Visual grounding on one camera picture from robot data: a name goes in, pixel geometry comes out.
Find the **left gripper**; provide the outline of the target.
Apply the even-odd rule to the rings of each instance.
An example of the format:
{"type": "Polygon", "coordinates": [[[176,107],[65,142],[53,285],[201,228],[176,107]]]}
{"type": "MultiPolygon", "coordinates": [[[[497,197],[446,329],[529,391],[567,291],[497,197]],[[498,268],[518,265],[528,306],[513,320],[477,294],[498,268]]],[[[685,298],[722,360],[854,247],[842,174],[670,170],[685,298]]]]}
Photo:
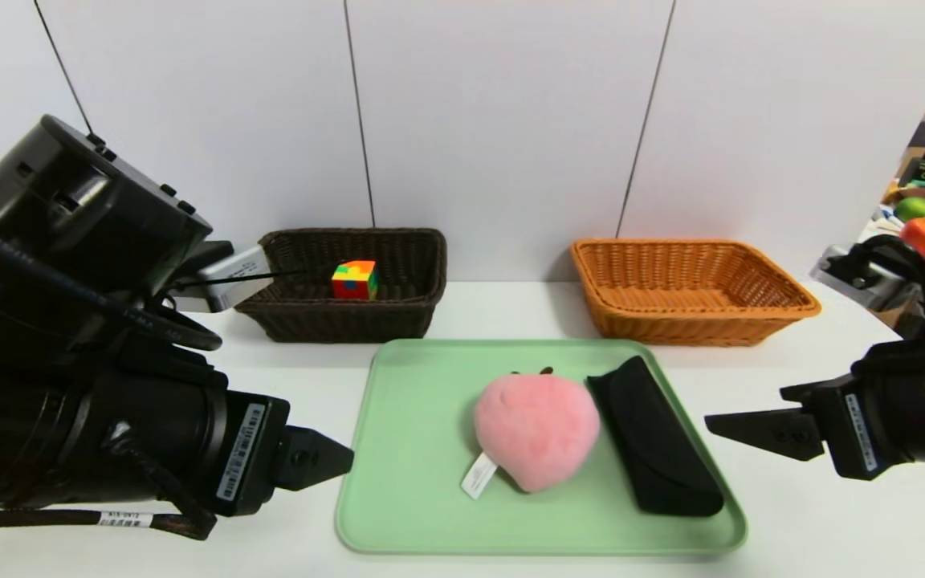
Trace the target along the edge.
{"type": "Polygon", "coordinates": [[[256,513],[273,486],[301,491],[352,469],[355,451],[344,444],[297,425],[283,428],[288,410],[285,400],[230,390],[225,374],[210,367],[115,371],[96,381],[102,424],[128,424],[140,450],[198,504],[227,517],[256,513]]]}

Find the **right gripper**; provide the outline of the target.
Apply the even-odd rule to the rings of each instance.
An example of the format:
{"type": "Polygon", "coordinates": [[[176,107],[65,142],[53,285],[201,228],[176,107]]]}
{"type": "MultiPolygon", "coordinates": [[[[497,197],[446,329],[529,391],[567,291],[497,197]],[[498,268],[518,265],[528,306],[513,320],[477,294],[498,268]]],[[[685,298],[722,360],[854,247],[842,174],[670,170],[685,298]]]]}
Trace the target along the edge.
{"type": "MultiPolygon", "coordinates": [[[[874,345],[848,374],[789,385],[780,397],[817,405],[816,420],[842,477],[870,482],[891,467],[925,463],[925,343],[874,345]]],[[[825,453],[814,417],[803,409],[713,414],[704,421],[714,435],[793,460],[825,453]]]]}

